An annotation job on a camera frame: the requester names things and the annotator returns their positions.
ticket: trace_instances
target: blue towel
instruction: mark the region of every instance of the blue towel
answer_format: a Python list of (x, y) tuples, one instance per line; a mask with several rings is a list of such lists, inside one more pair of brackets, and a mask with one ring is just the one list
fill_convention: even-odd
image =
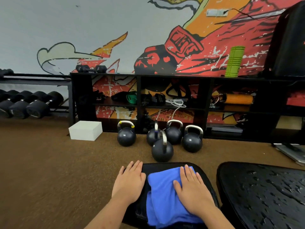
[(174, 180), (181, 185), (180, 167), (148, 175), (151, 186), (146, 200), (148, 225), (159, 229), (177, 222), (203, 223), (182, 205), (173, 187)]

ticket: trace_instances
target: brown carpet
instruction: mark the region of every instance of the brown carpet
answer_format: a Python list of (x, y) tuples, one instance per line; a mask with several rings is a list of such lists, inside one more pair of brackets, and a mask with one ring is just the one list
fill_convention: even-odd
[[(124, 148), (115, 133), (77, 141), (67, 128), (63, 120), (0, 120), (0, 228), (82, 229), (109, 201), (122, 165), (154, 162), (145, 135)], [(225, 161), (305, 169), (264, 143), (206, 139), (196, 154), (181, 146), (174, 151), (172, 162), (197, 164), (215, 190), (216, 169)]]

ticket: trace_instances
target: kettlebell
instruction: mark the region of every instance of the kettlebell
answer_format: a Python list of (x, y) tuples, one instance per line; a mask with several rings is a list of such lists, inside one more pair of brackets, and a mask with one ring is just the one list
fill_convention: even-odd
[(152, 146), (152, 157), (157, 162), (168, 162), (173, 157), (173, 146), (167, 141), (166, 134), (161, 130), (162, 138)]
[[(170, 126), (172, 122), (177, 122), (180, 124), (180, 128)], [(180, 144), (182, 139), (182, 129), (183, 129), (183, 123), (179, 120), (169, 120), (166, 124), (166, 137), (167, 141), (169, 141), (172, 145)]]
[[(189, 132), (189, 128), (198, 129), (200, 134), (198, 135), (194, 132)], [(183, 148), (190, 153), (198, 152), (202, 147), (202, 137), (203, 137), (202, 128), (196, 125), (186, 126), (184, 129), (184, 137), (182, 139)]]
[(160, 139), (160, 132), (161, 129), (158, 128), (158, 121), (155, 121), (155, 128), (149, 130), (146, 141), (150, 146), (153, 146), (153, 144)]
[[(121, 124), (123, 123), (130, 124), (131, 128), (121, 128)], [(119, 131), (117, 134), (117, 141), (120, 145), (127, 147), (131, 146), (135, 142), (135, 125), (131, 121), (120, 121), (117, 124), (117, 130)]]

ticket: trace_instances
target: large black speaker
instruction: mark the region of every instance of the large black speaker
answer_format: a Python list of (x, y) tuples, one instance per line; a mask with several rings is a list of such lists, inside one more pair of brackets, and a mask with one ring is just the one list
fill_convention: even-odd
[(305, 1), (279, 17), (264, 66), (264, 75), (305, 77)]

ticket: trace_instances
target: person's left hand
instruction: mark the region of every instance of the person's left hand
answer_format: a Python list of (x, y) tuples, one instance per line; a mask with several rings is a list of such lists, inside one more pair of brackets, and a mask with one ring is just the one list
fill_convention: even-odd
[(126, 201), (128, 205), (135, 202), (143, 189), (146, 174), (141, 173), (143, 162), (137, 161), (134, 165), (130, 162), (124, 171), (121, 167), (112, 189), (112, 198), (118, 197)]

